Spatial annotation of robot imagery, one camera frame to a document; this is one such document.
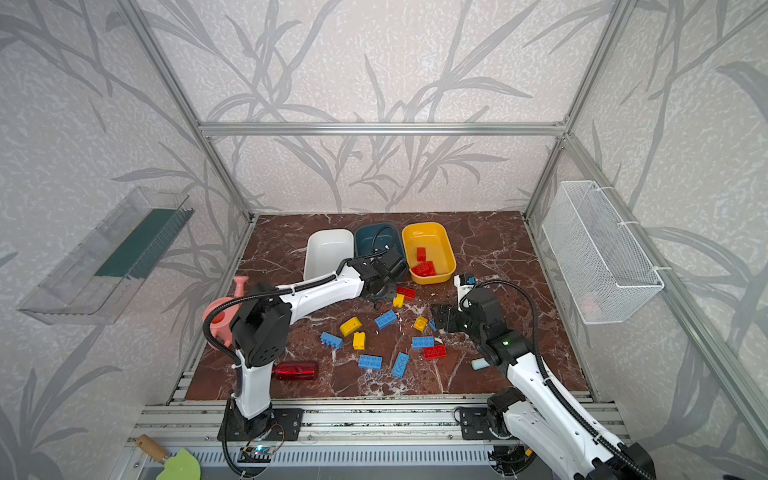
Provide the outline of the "yellow lego brick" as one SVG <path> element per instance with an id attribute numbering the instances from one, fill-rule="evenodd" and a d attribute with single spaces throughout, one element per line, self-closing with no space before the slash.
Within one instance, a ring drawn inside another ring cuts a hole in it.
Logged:
<path id="1" fill-rule="evenodd" d="M 419 316 L 413 324 L 413 328 L 418 330 L 419 332 L 424 332 L 427 326 L 428 326 L 428 320 L 422 316 Z"/>
<path id="2" fill-rule="evenodd" d="M 353 349 L 356 351 L 364 351 L 366 348 L 366 333 L 355 332 L 353 334 Z"/>

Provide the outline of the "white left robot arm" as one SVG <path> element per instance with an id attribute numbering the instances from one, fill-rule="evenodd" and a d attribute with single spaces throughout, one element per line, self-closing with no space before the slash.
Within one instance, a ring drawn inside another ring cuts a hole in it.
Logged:
<path id="1" fill-rule="evenodd" d="M 254 440 L 278 423 L 270 389 L 272 369 L 287 345 L 291 326 L 333 304 L 393 297 L 408 264 L 395 249 L 341 260 L 335 270 L 299 283 L 260 283 L 205 315 L 206 342 L 231 360 L 236 374 L 217 439 Z"/>

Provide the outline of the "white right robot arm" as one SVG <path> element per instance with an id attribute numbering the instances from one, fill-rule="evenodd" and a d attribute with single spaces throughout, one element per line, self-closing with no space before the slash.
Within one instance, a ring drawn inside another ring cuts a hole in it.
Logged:
<path id="1" fill-rule="evenodd" d="M 435 325 L 467 335 L 486 363 L 510 386 L 487 402 L 489 426 L 534 452 L 558 479 L 653 479 L 650 454 L 627 444 L 590 414 L 554 376 L 539 339 L 508 327 L 488 280 L 467 290 L 456 305 L 434 304 Z"/>

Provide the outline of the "red lego brick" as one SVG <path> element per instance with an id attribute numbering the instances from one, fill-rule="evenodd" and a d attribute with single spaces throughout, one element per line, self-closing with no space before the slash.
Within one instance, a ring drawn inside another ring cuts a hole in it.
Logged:
<path id="1" fill-rule="evenodd" d="M 420 276 L 431 277 L 436 275 L 436 269 L 432 261 L 426 261 L 419 265 Z"/>
<path id="2" fill-rule="evenodd" d="M 417 276 L 424 276 L 425 267 L 426 267 L 426 264 L 425 264 L 425 263 L 420 263 L 420 264 L 417 264 L 417 265 L 415 265 L 415 266 L 414 266 L 414 267 L 411 269 L 411 271 L 412 271 L 412 273 L 413 273 L 414 275 L 417 275 Z"/>
<path id="3" fill-rule="evenodd" d="M 426 361 L 439 360 L 447 357 L 447 349 L 444 345 L 435 345 L 423 349 L 423 356 Z"/>
<path id="4" fill-rule="evenodd" d="M 416 297 L 416 291 L 405 287 L 398 286 L 396 293 L 402 295 L 406 300 L 413 301 Z"/>

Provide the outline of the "yellow curved lego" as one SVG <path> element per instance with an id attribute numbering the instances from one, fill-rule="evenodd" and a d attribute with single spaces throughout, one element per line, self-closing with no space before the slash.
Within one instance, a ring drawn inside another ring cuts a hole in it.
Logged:
<path id="1" fill-rule="evenodd" d="M 341 334 L 346 337 L 349 336 L 356 331 L 358 331 L 362 327 L 361 321 L 357 317 L 352 317 L 351 319 L 345 321 L 343 324 L 340 325 L 339 330 Z"/>

